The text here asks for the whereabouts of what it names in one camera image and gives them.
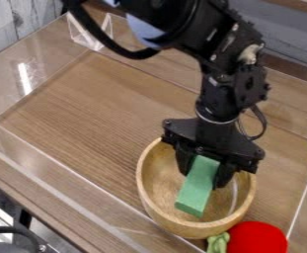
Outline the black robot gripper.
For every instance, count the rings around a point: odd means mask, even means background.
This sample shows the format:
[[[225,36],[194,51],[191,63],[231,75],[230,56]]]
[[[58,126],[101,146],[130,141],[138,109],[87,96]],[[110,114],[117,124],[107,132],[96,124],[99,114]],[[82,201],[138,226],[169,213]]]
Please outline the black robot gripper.
[[[199,118],[166,119],[162,122],[162,141],[175,150],[179,172],[186,176],[197,155],[221,162],[214,179],[214,189],[225,188],[238,171],[257,172],[265,158],[257,137],[242,133],[234,123],[222,125]]]

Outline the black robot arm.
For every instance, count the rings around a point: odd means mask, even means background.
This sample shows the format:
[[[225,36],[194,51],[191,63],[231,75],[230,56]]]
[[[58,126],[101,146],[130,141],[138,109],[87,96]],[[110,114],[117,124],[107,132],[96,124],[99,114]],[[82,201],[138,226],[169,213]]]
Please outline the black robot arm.
[[[259,63],[262,34],[229,0],[101,0],[126,16],[147,46],[141,50],[129,50],[111,39],[83,0],[60,1],[87,32],[119,55],[141,60],[174,48],[198,61],[202,86],[195,117],[162,123],[162,141],[174,147],[179,172],[187,175],[202,155],[219,162],[217,188],[225,187],[238,172],[254,173],[265,151],[255,144],[259,136],[243,130],[241,114],[253,111],[268,126],[257,104],[268,99],[270,85]]]

